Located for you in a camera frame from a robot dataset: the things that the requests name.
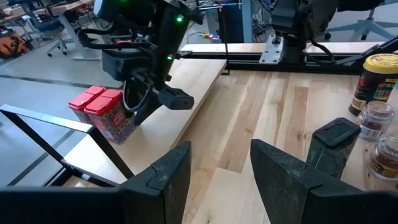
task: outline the green led light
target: green led light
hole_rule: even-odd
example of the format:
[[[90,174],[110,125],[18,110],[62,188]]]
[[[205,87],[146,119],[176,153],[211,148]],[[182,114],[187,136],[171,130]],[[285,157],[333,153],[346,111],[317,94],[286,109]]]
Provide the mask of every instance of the green led light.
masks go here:
[[[184,20],[184,17],[182,15],[177,16],[175,19],[177,22],[182,22]]]

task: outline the jar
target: jar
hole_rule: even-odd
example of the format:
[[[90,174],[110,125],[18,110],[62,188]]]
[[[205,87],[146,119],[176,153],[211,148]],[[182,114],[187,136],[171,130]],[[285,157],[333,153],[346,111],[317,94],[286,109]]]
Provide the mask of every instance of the jar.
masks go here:
[[[363,68],[353,100],[348,108],[354,116],[357,116],[370,101],[387,102],[398,81],[398,55],[371,55],[365,60]]]
[[[392,183],[398,181],[398,134],[383,136],[366,160],[370,174]]]
[[[371,101],[360,112],[357,121],[361,127],[359,136],[368,141],[375,141],[385,133],[394,118],[391,105],[383,101]]]

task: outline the dark green container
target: dark green container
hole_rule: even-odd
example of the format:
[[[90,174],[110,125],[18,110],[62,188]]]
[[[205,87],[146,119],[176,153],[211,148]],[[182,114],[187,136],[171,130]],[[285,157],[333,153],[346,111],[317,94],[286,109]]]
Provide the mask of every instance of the dark green container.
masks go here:
[[[307,164],[318,169],[328,167],[328,164],[319,164],[320,162],[325,162],[321,158],[322,154],[326,153],[327,150],[338,152],[348,160],[360,132],[361,128],[346,118],[336,118],[329,122],[312,134],[306,161]],[[338,174],[338,177],[333,176],[340,178],[344,166],[345,163],[336,168],[339,170],[333,172],[334,174]]]

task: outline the glass jar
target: glass jar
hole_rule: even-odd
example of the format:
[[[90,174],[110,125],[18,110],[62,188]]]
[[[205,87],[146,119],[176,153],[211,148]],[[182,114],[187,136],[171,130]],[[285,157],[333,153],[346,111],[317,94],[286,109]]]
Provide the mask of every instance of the glass jar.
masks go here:
[[[369,172],[382,180],[398,181],[398,134],[383,136],[366,160]]]
[[[359,136],[368,141],[375,141],[385,133],[394,118],[391,105],[382,101],[371,101],[364,106],[357,121],[361,127]]]

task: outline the red container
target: red container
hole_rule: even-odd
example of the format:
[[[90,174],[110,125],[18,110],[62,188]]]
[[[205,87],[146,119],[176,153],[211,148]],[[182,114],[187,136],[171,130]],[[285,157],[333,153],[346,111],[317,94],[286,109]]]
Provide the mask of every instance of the red container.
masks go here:
[[[90,117],[85,114],[84,109],[105,90],[106,88],[102,86],[92,86],[69,101],[68,106],[75,112],[81,122],[94,125]]]
[[[123,143],[134,131],[134,116],[126,118],[121,90],[106,90],[85,108],[85,113],[111,142]]]

